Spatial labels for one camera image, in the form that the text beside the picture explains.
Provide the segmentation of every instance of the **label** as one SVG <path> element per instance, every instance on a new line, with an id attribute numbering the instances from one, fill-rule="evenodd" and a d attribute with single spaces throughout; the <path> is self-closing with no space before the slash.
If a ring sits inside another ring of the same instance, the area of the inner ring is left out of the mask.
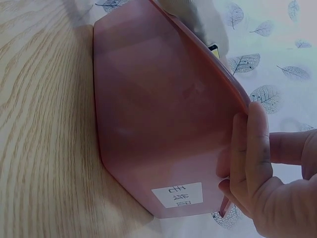
<path id="1" fill-rule="evenodd" d="M 165 208 L 204 202 L 201 182 L 152 189 L 152 192 Z"/>

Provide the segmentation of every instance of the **wood grain surface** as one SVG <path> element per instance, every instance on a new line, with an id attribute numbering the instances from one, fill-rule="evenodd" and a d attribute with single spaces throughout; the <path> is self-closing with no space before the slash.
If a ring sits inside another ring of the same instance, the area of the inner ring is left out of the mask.
<path id="1" fill-rule="evenodd" d="M 0 238 L 159 235 L 101 164 L 78 4 L 0 0 Z"/>

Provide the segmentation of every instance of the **printed leaf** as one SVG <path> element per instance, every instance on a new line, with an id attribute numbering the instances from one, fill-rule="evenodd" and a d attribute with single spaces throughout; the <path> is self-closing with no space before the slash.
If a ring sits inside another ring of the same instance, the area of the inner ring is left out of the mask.
<path id="1" fill-rule="evenodd" d="M 230 3 L 228 5 L 228 11 L 225 15 L 225 23 L 228 26 L 232 26 L 234 30 L 234 26 L 240 23 L 244 18 L 244 13 L 241 7 L 239 7 L 235 3 Z"/>
<path id="2" fill-rule="evenodd" d="M 260 63 L 260 54 L 239 56 L 228 60 L 230 68 L 235 73 L 246 73 L 255 69 Z"/>
<path id="3" fill-rule="evenodd" d="M 261 23 L 255 31 L 250 31 L 250 33 L 257 33 L 261 36 L 270 36 L 274 28 L 274 23 L 272 21 L 265 21 Z"/>
<path id="4" fill-rule="evenodd" d="M 293 0 L 288 5 L 288 15 L 292 19 L 293 22 L 297 22 L 298 13 L 300 11 L 300 7 L 296 0 Z"/>
<path id="5" fill-rule="evenodd" d="M 312 47 L 311 43 L 305 40 L 297 40 L 295 41 L 295 45 L 297 48 L 310 48 Z"/>
<path id="6" fill-rule="evenodd" d="M 250 94 L 252 102 L 260 102 L 267 114 L 274 114 L 282 106 L 281 93 L 274 85 L 264 85 Z"/>
<path id="7" fill-rule="evenodd" d="M 288 66 L 285 68 L 277 67 L 280 68 L 289 79 L 304 80 L 311 77 L 305 70 L 295 66 Z"/>
<path id="8" fill-rule="evenodd" d="M 308 124 L 301 124 L 300 131 L 308 131 L 308 130 L 314 130 L 314 127 Z"/>
<path id="9" fill-rule="evenodd" d="M 236 206 L 233 206 L 229 214 L 222 218 L 219 212 L 214 212 L 211 214 L 218 225 L 225 229 L 231 230 L 237 223 L 242 219 L 242 212 Z"/>
<path id="10" fill-rule="evenodd" d="M 102 6 L 106 13 L 110 13 L 128 1 L 129 0 L 99 0 L 97 3 L 95 3 L 95 5 Z"/>

